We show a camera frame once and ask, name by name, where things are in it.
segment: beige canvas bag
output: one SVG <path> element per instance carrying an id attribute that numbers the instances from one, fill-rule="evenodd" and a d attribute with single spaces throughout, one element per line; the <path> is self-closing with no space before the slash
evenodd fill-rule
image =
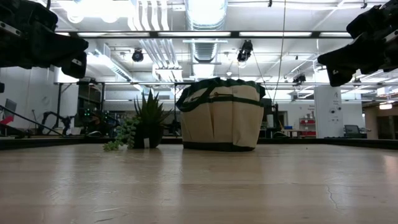
<path id="1" fill-rule="evenodd" d="M 182 112 L 183 145 L 219 151 L 251 151 L 256 147 L 264 108 L 264 87 L 243 80 L 214 78 L 184 89 L 177 107 Z"/>

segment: chair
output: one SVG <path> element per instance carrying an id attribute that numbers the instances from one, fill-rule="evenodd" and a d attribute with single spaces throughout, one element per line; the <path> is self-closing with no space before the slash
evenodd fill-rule
<path id="1" fill-rule="evenodd" d="M 362 138 L 358 125 L 344 125 L 347 138 Z"/>

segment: succulent plant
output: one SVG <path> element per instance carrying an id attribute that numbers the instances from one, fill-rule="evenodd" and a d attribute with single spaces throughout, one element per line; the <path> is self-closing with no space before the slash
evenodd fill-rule
<path id="1" fill-rule="evenodd" d="M 119 150 L 119 146 L 123 146 L 126 142 L 127 148 L 132 149 L 134 147 L 134 135 L 136 134 L 136 124 L 139 123 L 138 118 L 127 118 L 124 120 L 124 124 L 122 126 L 118 126 L 116 129 L 118 130 L 118 135 L 115 138 L 114 142 L 108 142 L 104 144 L 104 151 L 117 151 Z"/>
<path id="2" fill-rule="evenodd" d="M 161 125 L 164 119 L 171 114 L 171 110 L 165 112 L 163 110 L 163 103 L 159 104 L 159 93 L 155 98 L 152 91 L 149 92 L 148 100 L 145 99 L 142 93 L 142 106 L 139 106 L 138 98 L 134 100 L 134 107 L 137 112 L 137 117 L 140 118 L 140 123 L 144 126 Z"/>

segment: potted plant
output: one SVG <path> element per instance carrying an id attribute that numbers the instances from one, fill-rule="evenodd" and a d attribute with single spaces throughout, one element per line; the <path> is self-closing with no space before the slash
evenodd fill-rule
<path id="1" fill-rule="evenodd" d="M 142 106 L 140 107 L 138 98 L 134 100 L 139 123 L 136 125 L 136 135 L 134 136 L 134 148 L 145 148 L 145 139 L 149 140 L 149 147 L 157 147 L 163 137 L 163 121 L 171 114 L 171 110 L 165 112 L 163 103 L 159 104 L 159 94 L 154 97 L 152 91 L 149 92 L 148 100 L 142 93 Z"/>

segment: bag handle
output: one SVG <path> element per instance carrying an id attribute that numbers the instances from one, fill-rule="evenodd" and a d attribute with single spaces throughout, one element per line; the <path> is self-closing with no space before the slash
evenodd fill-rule
<path id="1" fill-rule="evenodd" d="M 182 112 L 189 112 L 194 110 L 196 107 L 198 107 L 202 102 L 206 101 L 206 99 L 209 98 L 210 93 L 216 88 L 217 86 L 217 79 L 212 82 L 212 84 L 207 88 L 207 90 L 199 96 L 195 101 L 187 103 L 184 105 L 185 99 L 187 99 L 188 94 L 189 94 L 189 88 L 184 89 L 182 91 L 180 99 L 176 102 L 177 108 L 182 111 Z"/>

